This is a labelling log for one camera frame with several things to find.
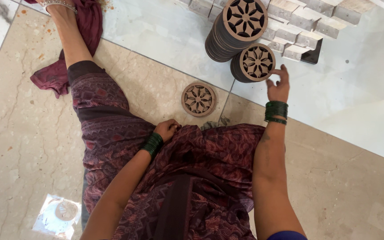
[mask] tattoo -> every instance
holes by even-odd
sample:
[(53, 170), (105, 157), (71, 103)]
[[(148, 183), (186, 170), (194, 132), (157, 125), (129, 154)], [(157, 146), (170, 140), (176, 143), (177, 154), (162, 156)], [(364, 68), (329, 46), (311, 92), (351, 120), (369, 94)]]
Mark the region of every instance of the tattoo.
[(270, 137), (269, 135), (267, 135), (266, 133), (263, 134), (262, 138), (260, 139), (260, 142), (261, 143), (264, 143), (266, 142), (266, 140), (270, 140)]

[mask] leg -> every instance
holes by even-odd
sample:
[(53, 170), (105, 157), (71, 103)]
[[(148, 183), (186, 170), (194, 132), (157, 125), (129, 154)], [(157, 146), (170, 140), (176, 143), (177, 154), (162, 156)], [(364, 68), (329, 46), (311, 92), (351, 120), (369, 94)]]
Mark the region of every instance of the leg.
[(60, 5), (49, 6), (47, 10), (60, 35), (73, 107), (82, 123), (87, 179), (83, 202), (91, 212), (109, 183), (135, 155), (155, 126), (128, 111), (123, 91), (93, 62), (79, 33), (74, 12)]

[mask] flower pattern cutout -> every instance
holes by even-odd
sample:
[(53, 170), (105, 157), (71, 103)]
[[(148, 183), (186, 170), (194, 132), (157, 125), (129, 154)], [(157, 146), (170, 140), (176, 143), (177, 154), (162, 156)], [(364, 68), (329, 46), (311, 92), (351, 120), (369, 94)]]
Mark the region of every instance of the flower pattern cutout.
[(242, 65), (248, 75), (261, 78), (266, 76), (273, 65), (272, 55), (261, 46), (250, 48), (243, 57)]
[(227, 20), (229, 27), (238, 36), (253, 37), (262, 30), (263, 9), (255, 0), (236, 0), (227, 10)]
[(186, 107), (193, 113), (204, 113), (210, 106), (212, 96), (209, 90), (204, 86), (195, 85), (185, 93)]

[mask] stack of wooden blocks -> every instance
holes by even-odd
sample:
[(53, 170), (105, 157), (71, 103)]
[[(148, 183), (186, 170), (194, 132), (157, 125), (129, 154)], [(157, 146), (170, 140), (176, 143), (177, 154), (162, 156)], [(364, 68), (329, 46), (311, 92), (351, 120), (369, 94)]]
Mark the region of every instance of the stack of wooden blocks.
[[(214, 22), (228, 0), (177, 0), (189, 10)], [(302, 54), (315, 50), (322, 38), (337, 39), (339, 31), (357, 26), (361, 14), (384, 0), (261, 0), (268, 10), (268, 27), (258, 42), (299, 62)]]

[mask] maroon cloth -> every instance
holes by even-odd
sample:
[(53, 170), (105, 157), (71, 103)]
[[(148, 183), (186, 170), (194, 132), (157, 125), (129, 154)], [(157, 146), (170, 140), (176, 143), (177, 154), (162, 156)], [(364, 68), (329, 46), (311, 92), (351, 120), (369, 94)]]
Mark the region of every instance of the maroon cloth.
[[(95, 63), (75, 63), (68, 74), (86, 145), (88, 187), (83, 201), (91, 213), (155, 126), (129, 112), (122, 89)], [(254, 240), (247, 212), (253, 208), (254, 151), (264, 129), (251, 124), (204, 131), (198, 126), (180, 128), (147, 168), (112, 240), (170, 239), (171, 234), (179, 236), (176, 239)], [(191, 177), (179, 183), (179, 174)], [(176, 202), (179, 206), (171, 208)], [(172, 209), (184, 212), (168, 215)], [(182, 218), (181, 229), (161, 232)]]
[[(26, 2), (36, 3), (35, 0), (26, 0)], [(73, 2), (78, 11), (76, 23), (79, 32), (93, 56), (97, 46), (99, 46), (100, 36), (103, 32), (100, 3), (94, 0), (73, 0)], [(63, 50), (60, 52), (57, 62), (36, 71), (30, 79), (40, 89), (53, 90), (56, 98), (59, 98), (60, 95), (67, 94), (69, 83), (67, 80), (67, 69)]]

